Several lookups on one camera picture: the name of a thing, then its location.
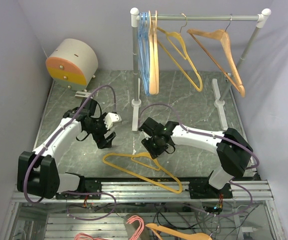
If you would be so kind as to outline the yellow plastic hanger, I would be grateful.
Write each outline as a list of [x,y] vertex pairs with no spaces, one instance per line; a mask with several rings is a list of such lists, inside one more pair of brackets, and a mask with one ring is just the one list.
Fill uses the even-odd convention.
[[186,44],[181,35],[181,32],[175,32],[175,31],[169,32],[160,27],[157,27],[157,30],[165,35],[167,41],[171,44],[171,46],[179,54],[179,56],[189,63],[190,67],[192,68],[192,71],[197,77],[199,84],[195,83],[195,81],[186,73],[186,71],[182,68],[182,66],[176,61],[176,59],[171,55],[171,53],[159,40],[157,40],[158,45],[168,55],[168,57],[172,60],[172,62],[178,67],[180,72],[186,77],[186,79],[195,88],[195,90],[201,92],[203,90],[203,80],[187,52]]
[[[108,153],[102,158],[102,162],[120,172],[126,173],[139,180],[143,180],[153,186],[160,187],[170,193],[181,194],[183,184],[171,172],[161,166],[157,159],[153,159],[148,152],[136,154]],[[171,187],[161,179],[153,180],[147,173],[162,173],[164,177],[174,181],[177,186]]]

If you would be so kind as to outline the beige plastic hanger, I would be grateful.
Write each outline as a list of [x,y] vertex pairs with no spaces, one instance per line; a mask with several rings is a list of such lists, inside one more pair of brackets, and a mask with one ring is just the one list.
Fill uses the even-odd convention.
[[156,75],[155,75],[155,58],[154,58],[154,43],[153,43],[153,27],[151,20],[151,12],[148,11],[148,40],[149,40],[149,94],[155,95],[156,89]]
[[153,27],[153,43],[154,43],[154,58],[155,58],[155,75],[156,75],[156,89],[159,93],[159,61],[158,61],[158,43],[157,43],[157,12],[155,12],[155,20],[152,19]]

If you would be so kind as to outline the brown wooden hanger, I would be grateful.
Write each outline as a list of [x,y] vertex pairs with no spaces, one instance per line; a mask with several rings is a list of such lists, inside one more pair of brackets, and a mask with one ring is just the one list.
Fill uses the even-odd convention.
[[[243,82],[241,80],[241,77],[239,75],[239,72],[237,70],[237,66],[234,62],[232,51],[231,51],[231,41],[229,34],[227,33],[227,28],[225,30],[218,29],[213,32],[207,32],[202,31],[194,28],[190,28],[187,30],[187,33],[193,38],[193,40],[201,47],[201,49],[207,54],[207,56],[213,61],[213,63],[219,68],[219,70],[225,75],[225,77],[228,79],[229,83],[231,83],[235,89],[240,93],[241,97],[245,97],[246,91],[243,85]],[[231,70],[232,76],[230,76],[223,67],[216,61],[216,59],[210,54],[210,52],[202,45],[202,43],[196,38],[198,37],[204,37],[212,40],[217,40],[220,42],[222,49],[224,51],[224,54],[226,56],[228,65]]]

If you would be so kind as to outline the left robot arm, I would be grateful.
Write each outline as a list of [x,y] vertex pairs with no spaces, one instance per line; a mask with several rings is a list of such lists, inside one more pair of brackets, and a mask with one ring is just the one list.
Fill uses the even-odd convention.
[[41,199],[51,199],[56,194],[69,193],[79,199],[88,191],[86,178],[77,173],[59,173],[57,164],[67,151],[69,145],[77,140],[78,135],[86,132],[92,136],[98,149],[112,147],[116,133],[108,132],[114,123],[121,121],[116,112],[100,112],[95,117],[99,103],[90,98],[87,103],[69,109],[64,113],[55,131],[33,151],[23,151],[18,158],[17,190]]

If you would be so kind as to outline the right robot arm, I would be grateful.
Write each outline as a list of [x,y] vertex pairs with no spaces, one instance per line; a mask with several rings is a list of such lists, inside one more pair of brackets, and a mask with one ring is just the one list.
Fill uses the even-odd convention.
[[253,149],[234,128],[207,131],[190,128],[175,121],[161,124],[147,118],[139,128],[144,132],[142,144],[153,159],[163,153],[173,154],[177,146],[206,150],[217,156],[220,165],[207,178],[190,183],[191,198],[230,198],[229,181],[242,178],[250,162]]

